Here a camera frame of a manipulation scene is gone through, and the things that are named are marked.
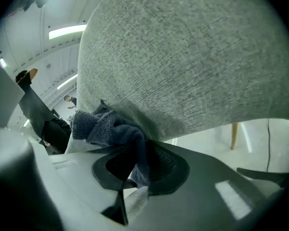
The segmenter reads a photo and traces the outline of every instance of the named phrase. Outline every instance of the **person in black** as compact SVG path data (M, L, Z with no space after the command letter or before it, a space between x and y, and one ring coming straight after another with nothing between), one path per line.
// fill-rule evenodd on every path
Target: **person in black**
M56 118L30 87L37 72L38 70L33 68L30 71L22 71L16 76L15 81L25 92L19 106L25 117L29 119L35 133L46 144L49 143L64 153L71 135L71 128L65 121Z
M70 97L68 95L64 96L64 101L66 102L72 102L74 105L71 107L68 107L68 109L73 109L77 107L77 98Z

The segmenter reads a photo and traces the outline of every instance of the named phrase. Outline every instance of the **black hair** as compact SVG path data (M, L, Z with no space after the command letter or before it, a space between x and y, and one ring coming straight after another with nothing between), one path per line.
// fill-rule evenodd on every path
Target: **black hair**
M27 72L28 72L28 71L24 70L24 71L21 71L20 73L18 73L18 74L16 75L16 77L15 77L16 83L17 83L18 81L20 81L20 79L21 79L22 77L24 77L24 76L27 74Z

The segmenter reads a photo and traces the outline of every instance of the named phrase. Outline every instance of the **black cable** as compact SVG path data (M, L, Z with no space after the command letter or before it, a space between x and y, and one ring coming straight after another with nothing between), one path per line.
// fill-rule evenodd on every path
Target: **black cable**
M267 120L266 127L268 128L268 134L269 134L269 158L268 158L268 164L266 166L266 172L269 170L270 160L271 160L271 134L270 134L270 122L269 119Z

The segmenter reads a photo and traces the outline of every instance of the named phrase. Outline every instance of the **ceiling light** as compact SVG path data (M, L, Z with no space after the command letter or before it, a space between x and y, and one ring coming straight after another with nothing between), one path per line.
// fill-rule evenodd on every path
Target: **ceiling light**
M48 34L48 37L49 39L54 39L56 37L59 37L65 34L83 32L86 29L86 26L87 25L78 25L78 26L69 26L69 27L60 28L54 31L50 31Z
M0 63L2 67L6 67L6 63L3 58L0 58Z
M30 120L28 119L28 120L24 123L24 127L26 127L29 122L30 122Z
M64 86L66 83L70 82L71 80L75 79L78 74L75 74L71 78L69 78L67 81L63 82L60 86L57 87L57 90L59 90L62 86Z

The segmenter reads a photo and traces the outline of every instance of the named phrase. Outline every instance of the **white wall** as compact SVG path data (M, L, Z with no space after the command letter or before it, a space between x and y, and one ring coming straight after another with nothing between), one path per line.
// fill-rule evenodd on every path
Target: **white wall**
M77 97L77 89L73 90L68 95L76 98ZM73 114L75 114L75 111L76 111L76 108L68 109L68 107L71 107L73 105L74 104L72 102L65 102L63 100L63 97L62 97L62 100L55 105L54 109L61 116L62 119L64 119L66 122L68 122L67 119L69 118L69 116L70 115L72 116Z

